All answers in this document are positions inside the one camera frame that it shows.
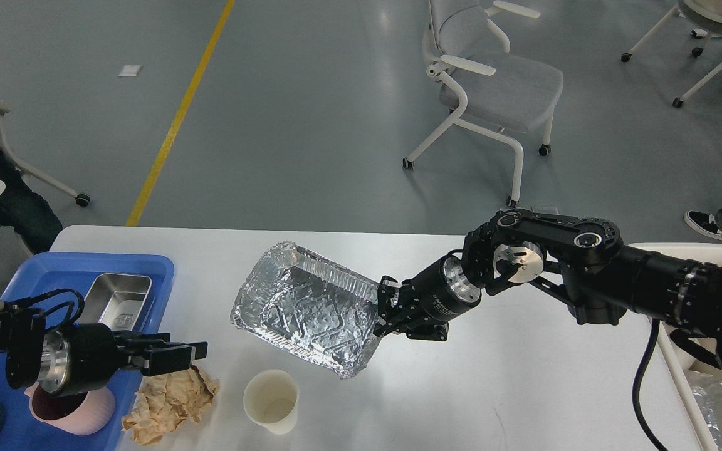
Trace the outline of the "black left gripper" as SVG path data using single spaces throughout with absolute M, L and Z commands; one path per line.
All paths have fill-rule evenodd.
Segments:
M 49 331 L 43 340 L 38 386 L 50 397 L 75 396 L 107 385 L 126 366 L 143 376 L 186 371 L 208 354 L 206 341 L 170 343 L 171 334 L 114 331 L 86 323 Z M 129 357 L 122 351 L 129 351 Z

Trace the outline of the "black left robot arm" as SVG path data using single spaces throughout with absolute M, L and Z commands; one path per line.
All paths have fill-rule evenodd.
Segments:
M 187 370 L 208 354 L 206 341 L 179 343 L 168 332 L 112 331 L 81 323 L 85 302 L 75 289 L 0 299 L 0 353 L 14 390 L 37 383 L 51 397 L 105 387 L 117 371 L 160 376 Z

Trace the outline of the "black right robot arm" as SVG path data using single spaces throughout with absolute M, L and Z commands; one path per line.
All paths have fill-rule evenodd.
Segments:
M 373 334 L 444 341 L 450 320 L 478 306 L 482 291 L 524 283 L 562 301 L 579 324 L 617 325 L 628 311 L 651 318 L 631 402 L 647 438 L 663 449 L 642 414 L 642 378 L 662 323 L 682 350 L 722 370 L 722 266 L 625 245 L 618 226 L 600 218 L 502 209 L 412 279 L 383 277 Z

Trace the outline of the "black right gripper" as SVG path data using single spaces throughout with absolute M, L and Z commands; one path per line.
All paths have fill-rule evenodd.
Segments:
M 384 275 L 377 288 L 376 337 L 405 333 L 415 340 L 447 340 L 449 321 L 481 302 L 481 288 L 465 275 L 461 260 L 446 254 L 402 282 Z

